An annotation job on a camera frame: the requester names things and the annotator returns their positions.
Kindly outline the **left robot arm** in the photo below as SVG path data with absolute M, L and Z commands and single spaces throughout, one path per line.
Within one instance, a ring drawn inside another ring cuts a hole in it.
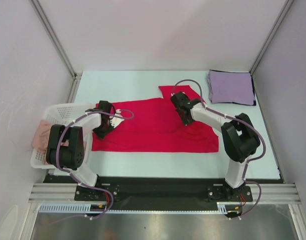
M 84 137 L 94 133 L 100 139 L 113 131 L 113 115 L 116 109 L 112 103 L 101 100 L 95 108 L 86 110 L 68 125 L 54 124 L 46 150 L 46 162 L 69 174 L 80 185 L 87 185 L 86 194 L 93 200 L 103 195 L 103 187 L 97 184 L 97 174 L 85 164 L 86 147 Z

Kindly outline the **red t shirt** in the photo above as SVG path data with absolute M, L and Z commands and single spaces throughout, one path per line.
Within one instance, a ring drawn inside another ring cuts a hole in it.
M 201 122 L 184 125 L 171 103 L 171 85 L 160 86 L 162 97 L 115 102 L 134 118 L 123 121 L 100 139 L 93 136 L 92 151 L 146 153 L 217 153 L 219 138 Z

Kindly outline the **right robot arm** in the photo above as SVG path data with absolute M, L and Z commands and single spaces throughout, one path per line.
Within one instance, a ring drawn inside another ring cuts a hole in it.
M 208 107 L 202 100 L 190 100 L 183 92 L 173 93 L 170 100 L 183 124 L 204 123 L 222 134 L 224 149 L 228 155 L 229 168 L 223 188 L 224 197 L 230 201 L 241 195 L 245 183 L 247 165 L 257 148 L 264 143 L 247 114 L 230 116 Z

